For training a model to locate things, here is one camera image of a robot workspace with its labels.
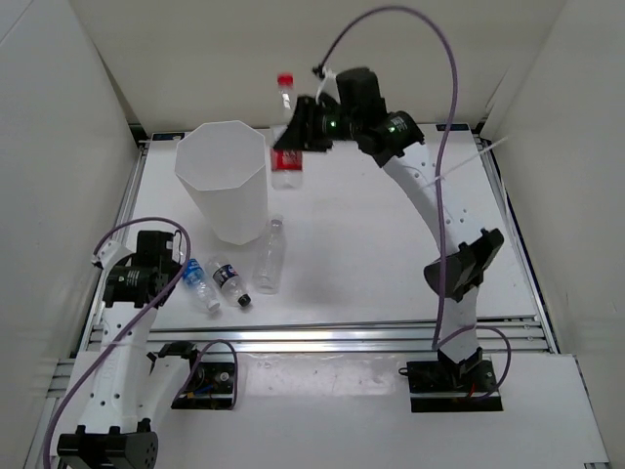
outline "beige wall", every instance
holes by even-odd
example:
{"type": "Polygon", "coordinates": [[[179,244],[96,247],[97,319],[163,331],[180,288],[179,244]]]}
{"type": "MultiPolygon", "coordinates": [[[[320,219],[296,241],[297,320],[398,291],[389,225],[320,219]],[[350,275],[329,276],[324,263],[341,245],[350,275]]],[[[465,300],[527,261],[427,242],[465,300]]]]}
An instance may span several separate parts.
{"type": "MultiPolygon", "coordinates": [[[[148,132],[240,119],[266,127],[278,109],[275,76],[310,73],[341,28],[379,0],[71,0],[130,107],[148,132]]],[[[458,120],[501,114],[564,0],[406,0],[439,22],[457,55],[458,120]],[[495,103],[491,97],[499,88],[495,103]]],[[[366,64],[390,108],[439,121],[451,80],[434,34],[411,17],[385,14],[357,26],[331,60],[366,64]]]]}
{"type": "Polygon", "coordinates": [[[114,223],[137,155],[68,3],[14,6],[12,24],[0,18],[0,467],[7,469],[22,467],[57,359],[68,357],[84,324],[96,274],[91,250],[114,223]]]}
{"type": "Polygon", "coordinates": [[[615,468],[625,467],[624,21],[622,0],[567,2],[499,129],[513,140],[496,152],[615,468]]]}

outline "table surface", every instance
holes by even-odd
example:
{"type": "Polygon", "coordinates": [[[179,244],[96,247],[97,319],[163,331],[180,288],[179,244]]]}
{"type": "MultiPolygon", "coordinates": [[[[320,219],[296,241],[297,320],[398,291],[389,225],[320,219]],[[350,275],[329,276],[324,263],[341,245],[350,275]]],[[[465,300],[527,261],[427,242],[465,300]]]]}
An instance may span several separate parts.
{"type": "MultiPolygon", "coordinates": [[[[70,385],[96,356],[78,355],[70,385]]],[[[407,360],[239,354],[236,409],[168,411],[156,429],[156,468],[582,469],[607,461],[573,357],[514,354],[502,412],[430,414],[410,413],[397,374],[407,360]]],[[[493,361],[501,373],[505,356],[493,361]]],[[[73,433],[92,382],[56,435],[73,433]]]]}
{"type": "MultiPolygon", "coordinates": [[[[424,125],[433,156],[441,133],[424,125]]],[[[445,168],[475,155],[469,131],[452,132],[443,160],[445,168]]],[[[203,265],[210,255],[225,253],[249,280],[257,242],[235,246],[216,238],[174,174],[176,142],[151,142],[132,218],[161,216],[185,226],[192,256],[203,265]]],[[[426,284],[423,268],[436,259],[435,242],[405,194],[370,156],[350,143],[337,144],[327,154],[305,154],[304,186],[279,192],[269,186],[270,213],[284,217],[287,238],[280,291],[251,291],[246,310],[222,301],[208,315],[180,285],[162,307],[156,329],[273,327],[288,324],[343,324],[426,321],[436,317],[437,297],[426,284]]],[[[446,177],[456,196],[485,228],[507,236],[481,160],[476,158],[446,177]]],[[[166,229],[163,224],[132,227],[136,233],[166,229]]],[[[536,315],[536,304],[508,240],[486,272],[480,289],[480,318],[525,318],[536,315]]]]}

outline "clear plastic bottle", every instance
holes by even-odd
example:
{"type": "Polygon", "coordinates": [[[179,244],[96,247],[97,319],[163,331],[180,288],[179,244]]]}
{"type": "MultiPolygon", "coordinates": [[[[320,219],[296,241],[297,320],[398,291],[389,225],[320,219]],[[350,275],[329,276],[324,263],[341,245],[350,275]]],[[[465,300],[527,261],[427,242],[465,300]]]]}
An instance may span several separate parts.
{"type": "MultiPolygon", "coordinates": [[[[293,88],[293,75],[277,75],[277,89],[284,124],[287,124],[295,110],[297,96],[293,88]]],[[[282,151],[271,149],[271,185],[274,189],[298,189],[304,182],[301,151],[282,151]]]]}
{"type": "Polygon", "coordinates": [[[217,292],[206,281],[206,275],[195,259],[188,260],[188,266],[183,273],[183,282],[187,288],[195,293],[199,302],[206,307],[209,313],[216,313],[220,308],[217,292]]]}
{"type": "Polygon", "coordinates": [[[252,303],[243,279],[226,256],[218,254],[211,257],[206,263],[205,269],[231,304],[245,308],[252,303]]]}
{"type": "Polygon", "coordinates": [[[280,287],[286,249],[286,238],[280,215],[271,217],[258,246],[252,283],[259,293],[273,295],[280,287]]]}

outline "bottle label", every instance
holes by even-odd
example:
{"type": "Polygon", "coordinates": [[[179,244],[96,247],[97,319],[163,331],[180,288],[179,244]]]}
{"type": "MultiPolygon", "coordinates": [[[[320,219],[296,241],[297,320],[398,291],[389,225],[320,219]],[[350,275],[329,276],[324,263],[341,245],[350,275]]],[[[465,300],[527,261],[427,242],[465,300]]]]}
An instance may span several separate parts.
{"type": "Polygon", "coordinates": [[[230,264],[225,264],[213,274],[213,280],[221,288],[222,286],[224,286],[224,283],[226,283],[231,278],[237,277],[237,276],[238,276],[238,273],[236,272],[234,267],[231,266],[230,264]]]}
{"type": "Polygon", "coordinates": [[[301,151],[271,149],[271,171],[302,171],[301,151]]]}
{"type": "Polygon", "coordinates": [[[187,268],[185,269],[185,271],[183,272],[183,281],[190,285],[192,279],[189,278],[189,276],[194,273],[197,272],[198,274],[200,274],[201,276],[204,276],[204,271],[202,270],[201,266],[199,265],[199,262],[197,262],[196,259],[189,259],[188,260],[188,265],[187,268]]]}

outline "red bottle cap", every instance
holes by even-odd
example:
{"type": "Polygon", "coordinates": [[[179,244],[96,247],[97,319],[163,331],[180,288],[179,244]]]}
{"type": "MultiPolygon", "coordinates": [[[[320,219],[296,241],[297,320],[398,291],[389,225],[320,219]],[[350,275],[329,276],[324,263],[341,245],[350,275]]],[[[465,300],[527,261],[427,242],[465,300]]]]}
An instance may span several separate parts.
{"type": "Polygon", "coordinates": [[[280,86],[293,86],[293,74],[280,73],[277,75],[277,84],[280,86]]]}

